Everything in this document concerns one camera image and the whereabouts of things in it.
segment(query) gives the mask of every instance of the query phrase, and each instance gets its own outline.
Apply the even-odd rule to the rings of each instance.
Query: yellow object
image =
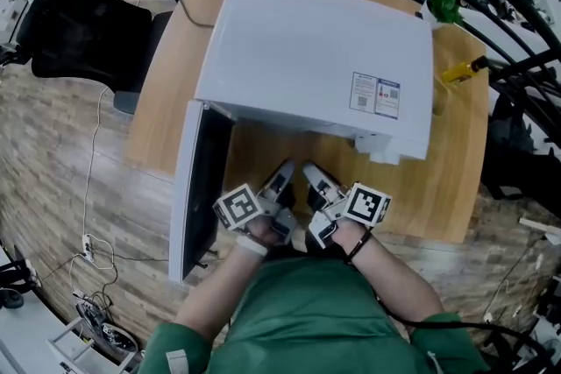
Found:
[[[472,62],[464,61],[444,72],[442,74],[442,81],[450,83],[453,81],[462,82],[469,80],[486,67],[489,67],[489,61],[485,56],[481,56]]]

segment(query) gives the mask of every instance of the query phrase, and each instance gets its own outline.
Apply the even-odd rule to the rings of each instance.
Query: power strip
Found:
[[[82,252],[84,253],[84,257],[86,258],[86,260],[93,264],[94,252],[92,251],[90,236],[82,236]]]

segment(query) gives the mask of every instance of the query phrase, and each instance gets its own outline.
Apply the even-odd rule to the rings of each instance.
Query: wooden desk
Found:
[[[194,20],[214,24],[223,0],[184,0]],[[414,14],[411,0],[373,0]],[[175,8],[154,55],[132,122],[127,158],[135,165],[174,175],[187,102],[193,98],[211,30],[192,25]],[[471,35],[447,26],[434,33],[435,74],[485,54]],[[444,110],[434,116],[424,161],[398,166],[371,163],[342,138],[281,133],[240,123],[231,140],[225,188],[257,187],[286,157],[312,159],[347,185],[355,180],[387,192],[394,202],[384,223],[392,232],[462,242],[479,185],[487,122],[486,75],[444,90]],[[305,180],[295,178],[297,211],[305,208]]]

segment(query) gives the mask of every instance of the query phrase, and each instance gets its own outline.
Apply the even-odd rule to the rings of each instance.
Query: black and white marker cube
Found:
[[[218,198],[213,209],[229,230],[243,228],[252,218],[263,214],[263,209],[247,184]]]
[[[373,227],[382,222],[391,201],[391,196],[356,182],[348,195],[343,216]]]

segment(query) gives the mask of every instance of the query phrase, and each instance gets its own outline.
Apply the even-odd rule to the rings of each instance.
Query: green object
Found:
[[[464,18],[462,18],[462,15],[459,13],[459,5],[456,1],[457,0],[427,0],[427,6],[438,22],[461,25]]]
[[[459,318],[437,314],[427,321]],[[195,331],[162,324],[139,374],[168,374],[166,353],[178,349],[189,374],[430,374],[437,372],[433,357],[445,374],[488,370],[464,329],[417,329],[407,342],[363,276],[330,259],[264,264],[212,355]]]

